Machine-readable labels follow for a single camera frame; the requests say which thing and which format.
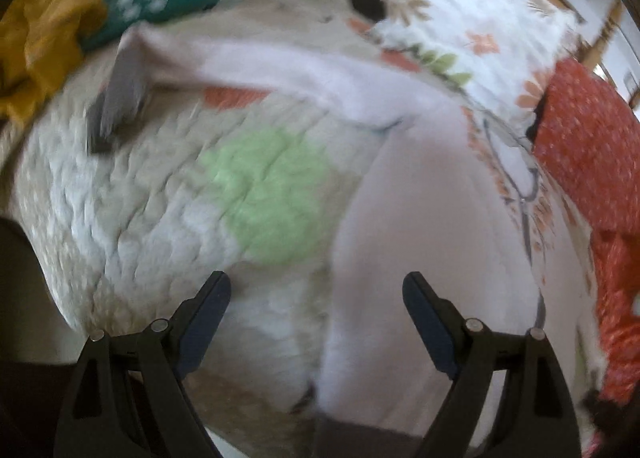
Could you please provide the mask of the white grey-trimmed floral cardigan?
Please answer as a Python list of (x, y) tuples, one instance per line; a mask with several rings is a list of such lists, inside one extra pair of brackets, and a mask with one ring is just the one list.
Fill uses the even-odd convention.
[(541, 329), (566, 383), (608, 361), (574, 247), (575, 207), (479, 112), (412, 76), (285, 44), (180, 40), (141, 24), (122, 36), (90, 107), (92, 152), (155, 86), (282, 93), (388, 136), (332, 241), (331, 299), (316, 399), (319, 457), (405, 457), (434, 422), (451, 380), (402, 299), (419, 272), (437, 296), (495, 333)]

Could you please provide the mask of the quilted heart-pattern bedspread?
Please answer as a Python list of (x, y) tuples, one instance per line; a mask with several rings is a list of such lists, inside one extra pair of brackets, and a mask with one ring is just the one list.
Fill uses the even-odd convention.
[[(224, 0), (158, 29), (397, 70), (483, 114), (544, 171), (504, 123), (424, 68), (392, 61), (348, 0)], [(3, 132), (2, 215), (25, 233), (58, 311), (81, 334), (133, 333), (226, 272), (231, 303), (186, 380), (198, 415), (252, 457), (319, 457), (332, 241), (387, 131), (282, 93), (218, 99), (203, 85), (160, 85), (114, 151), (92, 155), (87, 112), (116, 55), (112, 46), (92, 55), (30, 128)], [(590, 230), (576, 208), (570, 222), (597, 320)]]

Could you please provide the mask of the orange floral fabric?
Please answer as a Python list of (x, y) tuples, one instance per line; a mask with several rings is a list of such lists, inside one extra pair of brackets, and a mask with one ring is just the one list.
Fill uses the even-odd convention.
[(608, 356), (602, 394), (624, 405), (639, 382), (639, 122), (605, 80), (555, 65), (528, 137), (591, 227), (597, 319)]

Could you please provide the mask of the mustard yellow cloth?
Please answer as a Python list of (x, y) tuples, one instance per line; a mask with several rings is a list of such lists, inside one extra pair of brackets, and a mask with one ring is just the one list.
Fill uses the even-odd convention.
[(106, 17), (105, 0), (13, 0), (1, 20), (1, 118), (32, 122), (84, 62), (80, 43)]

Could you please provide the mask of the white floral pillow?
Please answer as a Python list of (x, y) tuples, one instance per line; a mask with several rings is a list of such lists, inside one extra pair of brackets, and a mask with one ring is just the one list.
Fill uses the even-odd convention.
[(512, 125), (528, 125), (557, 60), (575, 47), (573, 12), (548, 0), (381, 0), (371, 36)]

